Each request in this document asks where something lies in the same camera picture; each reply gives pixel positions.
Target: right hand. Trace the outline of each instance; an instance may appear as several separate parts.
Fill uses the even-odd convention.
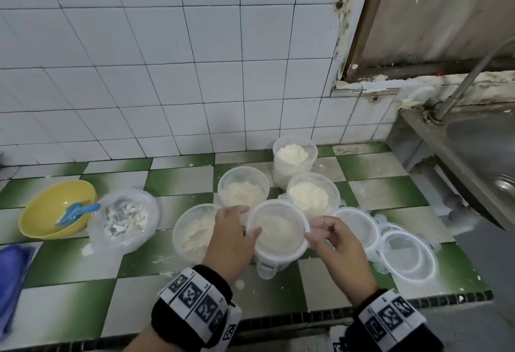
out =
[[[363,245],[351,229],[336,217],[310,221],[311,232],[304,233],[311,248],[322,259],[331,278],[353,306],[359,306],[378,290]],[[333,250],[325,243],[329,240]]]

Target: green and white checkered countertop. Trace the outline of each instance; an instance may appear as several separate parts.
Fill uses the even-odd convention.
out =
[[[407,299],[473,295],[488,290],[462,249],[454,242],[393,153],[383,143],[319,146],[313,171],[335,182],[347,205],[388,220],[410,232],[440,242],[439,275],[422,285],[376,273],[382,288],[397,288]],[[188,208],[218,202],[218,180],[238,164],[253,166],[271,178],[270,150],[68,163],[0,170],[0,245],[23,243],[36,248],[22,291],[12,334],[0,350],[92,340],[137,333],[149,324],[157,292],[185,264],[171,235]],[[162,211],[156,234],[125,256],[83,257],[85,230],[65,239],[34,242],[22,236],[17,219],[30,199],[56,183],[87,180],[99,196],[136,187],[154,195]],[[269,198],[282,190],[273,187]],[[258,277],[255,265],[244,272],[234,301],[243,319],[349,307],[322,261],[307,251],[271,280]]]

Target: clear plastic container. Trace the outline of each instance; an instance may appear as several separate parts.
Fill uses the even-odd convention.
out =
[[[108,228],[108,209],[112,205],[129,200],[135,206],[143,206],[147,212],[147,221],[142,229],[127,229],[114,236],[106,234]],[[87,225],[91,247],[94,252],[117,251],[127,254],[135,251],[154,235],[160,220],[156,198],[150,193],[129,188],[104,195],[99,201],[100,209],[95,212]]]
[[[438,273],[438,260],[432,248],[420,237],[404,230],[391,230],[383,234],[378,249],[380,259],[374,264],[381,272],[410,283],[423,283]]]
[[[277,223],[284,219],[288,222],[287,226]],[[267,222],[274,225],[267,228]],[[263,227],[263,232],[254,249],[257,274],[263,279],[271,279],[277,271],[285,269],[306,251],[304,233],[310,231],[310,224],[298,207],[278,199],[264,201],[250,213],[247,231],[259,226]]]
[[[277,152],[281,147],[285,147],[289,144],[296,144],[304,148],[306,153],[308,153],[308,157],[302,163],[298,165],[294,165],[283,161],[277,155]],[[289,181],[301,173],[307,173],[311,171],[313,167],[313,163],[318,157],[318,148],[317,145],[311,140],[307,138],[303,138],[296,135],[287,135],[280,137],[274,142],[274,169],[273,169],[273,178],[274,182],[281,188],[286,189]]]
[[[341,203],[340,192],[331,180],[318,173],[302,173],[292,178],[288,183],[288,186],[286,187],[286,194],[280,195],[280,199],[286,199],[295,204],[289,193],[295,185],[300,184],[302,182],[311,182],[312,184],[324,190],[324,192],[327,193],[328,196],[328,205],[323,211],[316,213],[308,211],[304,212],[307,220],[311,220],[322,215],[332,215],[333,212],[336,212]]]
[[[220,181],[218,182],[218,196],[220,196],[220,200],[224,207],[237,206],[239,204],[232,204],[229,199],[227,199],[225,194],[225,189],[229,186],[229,184],[233,182],[246,182],[248,181],[250,184],[257,185],[263,191],[263,196],[256,204],[243,204],[245,206],[251,206],[251,208],[255,207],[259,203],[266,200],[268,194],[270,193],[270,181],[268,181],[267,176],[265,174],[256,169],[255,167],[250,166],[239,166],[229,170],[225,173]]]
[[[200,264],[204,256],[194,257],[184,251],[182,243],[184,235],[187,233],[188,226],[191,222],[204,218],[206,215],[212,215],[215,219],[216,212],[222,208],[216,204],[199,204],[191,207],[188,211],[184,212],[174,226],[171,234],[171,240],[177,254],[190,264]]]
[[[340,218],[359,239],[367,259],[377,261],[377,250],[381,244],[381,231],[376,220],[367,212],[354,207],[341,207],[332,214]]]

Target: faucet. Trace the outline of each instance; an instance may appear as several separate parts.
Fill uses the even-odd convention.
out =
[[[503,49],[515,44],[515,37],[506,40],[504,43],[499,44],[497,47],[487,53],[483,59],[472,69],[470,73],[465,77],[463,81],[456,88],[454,93],[446,98],[445,101],[435,101],[434,98],[430,98],[424,103],[426,108],[429,108],[429,112],[426,112],[427,117],[435,124],[442,124],[443,118],[451,111],[452,108],[458,103],[459,99],[467,91],[470,84],[476,79],[486,65],[493,59],[495,55],[501,52]]]

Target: left hand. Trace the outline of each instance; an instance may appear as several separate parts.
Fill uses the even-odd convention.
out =
[[[261,227],[243,234],[240,214],[248,212],[248,206],[222,208],[216,213],[215,228],[202,264],[216,271],[232,285],[250,264],[256,239]]]

